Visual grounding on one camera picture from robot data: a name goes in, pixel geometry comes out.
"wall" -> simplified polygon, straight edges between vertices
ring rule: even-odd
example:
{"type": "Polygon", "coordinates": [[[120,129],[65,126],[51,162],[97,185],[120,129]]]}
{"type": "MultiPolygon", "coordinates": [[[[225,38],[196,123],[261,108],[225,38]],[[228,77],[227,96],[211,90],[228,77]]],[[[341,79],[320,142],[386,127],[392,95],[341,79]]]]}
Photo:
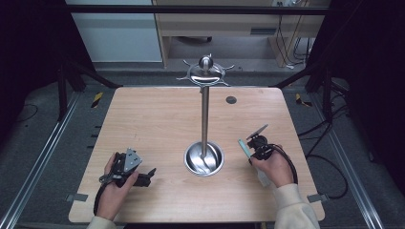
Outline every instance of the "wall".
{"type": "MultiPolygon", "coordinates": [[[[68,5],[152,5],[150,0],[66,0],[68,5]]],[[[73,13],[93,62],[161,62],[152,13],[73,13]]]]}

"round metal base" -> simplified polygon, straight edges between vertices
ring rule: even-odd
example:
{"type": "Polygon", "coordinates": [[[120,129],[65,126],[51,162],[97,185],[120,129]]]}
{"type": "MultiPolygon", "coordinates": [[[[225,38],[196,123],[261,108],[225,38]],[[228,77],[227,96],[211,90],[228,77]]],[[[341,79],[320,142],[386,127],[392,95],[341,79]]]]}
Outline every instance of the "round metal base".
{"type": "Polygon", "coordinates": [[[187,169],[200,177],[214,175],[224,165],[224,152],[214,142],[208,141],[206,156],[202,158],[202,143],[191,144],[184,153],[184,164],[187,169]]]}

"wooden table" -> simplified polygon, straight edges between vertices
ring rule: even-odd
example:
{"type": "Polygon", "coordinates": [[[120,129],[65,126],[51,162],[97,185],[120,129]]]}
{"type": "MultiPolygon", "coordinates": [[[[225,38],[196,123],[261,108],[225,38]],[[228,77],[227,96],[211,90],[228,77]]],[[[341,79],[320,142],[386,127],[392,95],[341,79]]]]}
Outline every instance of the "wooden table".
{"type": "MultiPolygon", "coordinates": [[[[75,201],[72,222],[89,222],[98,178],[113,152],[128,147],[143,159],[140,173],[157,168],[149,187],[133,187],[116,221],[120,222],[260,222],[274,221],[276,203],[238,144],[260,127],[269,142],[282,144],[296,166],[303,199],[316,194],[308,164],[283,94],[276,88],[211,87],[208,140],[224,151],[224,166],[211,177],[187,170],[183,155],[202,139],[200,88],[120,88],[105,117],[78,189],[87,201],[75,201]],[[226,98],[237,98],[228,104],[226,98]]],[[[319,220],[322,204],[311,204],[319,220]]]]}

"sleeve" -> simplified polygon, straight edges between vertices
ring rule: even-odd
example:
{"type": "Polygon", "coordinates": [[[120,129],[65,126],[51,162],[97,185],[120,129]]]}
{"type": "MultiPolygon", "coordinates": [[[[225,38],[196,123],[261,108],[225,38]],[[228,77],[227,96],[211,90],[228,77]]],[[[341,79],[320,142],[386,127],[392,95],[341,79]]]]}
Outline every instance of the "sleeve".
{"type": "Polygon", "coordinates": [[[104,218],[93,217],[87,229],[117,229],[116,225],[104,218]]]}
{"type": "Polygon", "coordinates": [[[300,196],[297,184],[288,184],[273,191],[277,201],[275,228],[319,228],[312,207],[300,196]]]}

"human hand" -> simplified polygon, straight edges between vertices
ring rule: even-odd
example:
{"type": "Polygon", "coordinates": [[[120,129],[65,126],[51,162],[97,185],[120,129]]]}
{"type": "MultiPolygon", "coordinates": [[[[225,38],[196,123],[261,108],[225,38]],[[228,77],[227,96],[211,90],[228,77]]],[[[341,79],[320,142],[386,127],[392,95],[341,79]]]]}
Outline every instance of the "human hand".
{"type": "MultiPolygon", "coordinates": [[[[113,154],[108,160],[107,165],[104,168],[105,175],[110,173],[115,158],[116,155],[113,154]]],[[[134,171],[134,173],[127,178],[125,184],[120,188],[114,182],[109,183],[107,187],[105,187],[105,190],[98,202],[98,209],[96,213],[97,217],[105,218],[111,221],[114,220],[126,196],[134,183],[137,181],[138,174],[138,171],[134,171]]]]}
{"type": "Polygon", "coordinates": [[[252,165],[262,170],[266,176],[273,181],[277,188],[294,182],[288,162],[276,150],[267,160],[258,160],[254,156],[250,158],[252,165]]]}

